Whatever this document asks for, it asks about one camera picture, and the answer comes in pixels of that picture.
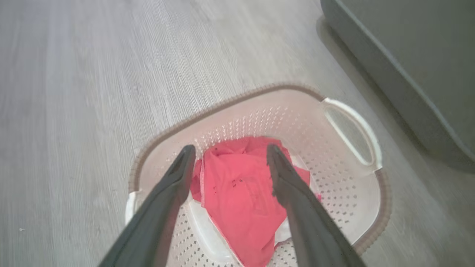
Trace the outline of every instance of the red cloth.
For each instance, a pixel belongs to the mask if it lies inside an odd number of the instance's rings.
[[[195,165],[191,193],[245,267],[263,267],[274,253],[274,236],[287,216],[272,195],[267,145],[279,140],[244,137],[224,141],[205,151]],[[310,173],[295,168],[309,184]]]

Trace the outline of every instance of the white laundry basket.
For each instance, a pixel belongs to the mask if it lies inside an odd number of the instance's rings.
[[[352,125],[340,127],[339,117]],[[268,86],[235,97],[152,139],[132,168],[126,222],[183,146],[195,145],[199,159],[220,141],[262,135],[282,140],[293,158],[310,171],[323,206],[362,254],[385,229],[391,213],[377,139],[353,109],[297,85]],[[365,143],[366,154],[357,149],[357,136]],[[225,243],[215,239],[218,234],[212,225],[203,223],[208,218],[196,212],[199,206],[189,197],[180,208],[167,265],[238,266]],[[278,245],[269,266],[297,266],[291,240]]]

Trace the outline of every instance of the brown basket rim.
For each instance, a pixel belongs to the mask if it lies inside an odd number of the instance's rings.
[[[168,129],[161,132],[156,137],[152,138],[140,151],[139,155],[135,158],[133,162],[132,169],[130,172],[129,178],[129,193],[138,191],[139,188],[139,180],[140,180],[140,173],[142,172],[142,167],[145,163],[145,160],[150,155],[150,153],[161,144],[163,141],[167,140],[172,135],[180,132],[181,130],[187,128],[188,126],[197,123],[198,121],[203,120],[204,118],[224,110],[230,106],[236,105],[243,101],[246,101],[250,98],[267,94],[270,92],[283,90],[283,89],[290,89],[295,91],[300,91],[309,96],[317,99],[318,101],[322,102],[325,97],[321,94],[317,93],[316,90],[312,89],[306,85],[300,84],[272,84],[268,86],[259,87],[257,89],[251,90],[249,92],[234,96],[228,100],[222,101],[217,103],[213,106],[210,106],[193,116],[182,120],[181,122],[169,127]],[[381,169],[376,170],[375,172],[376,178],[378,179],[378,183],[381,189],[381,206],[376,217],[375,222],[371,225],[371,227],[354,243],[353,247],[355,248],[356,252],[361,255],[363,254],[366,249],[368,249],[374,241],[381,235],[384,231],[386,226],[388,225],[390,215],[391,215],[391,191],[390,191],[390,184],[386,173]]]

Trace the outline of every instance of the gray laminate floor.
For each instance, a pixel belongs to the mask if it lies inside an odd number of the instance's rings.
[[[473,266],[475,175],[426,155],[318,0],[0,0],[0,266],[95,266],[158,132],[291,81],[360,112],[393,191],[368,266]]]

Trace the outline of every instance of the red garment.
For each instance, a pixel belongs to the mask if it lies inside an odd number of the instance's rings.
[[[244,137],[224,141],[205,151],[195,165],[191,193],[245,267],[263,267],[274,253],[274,236],[287,216],[272,195],[267,145],[279,140]],[[295,167],[309,184],[310,173]]]

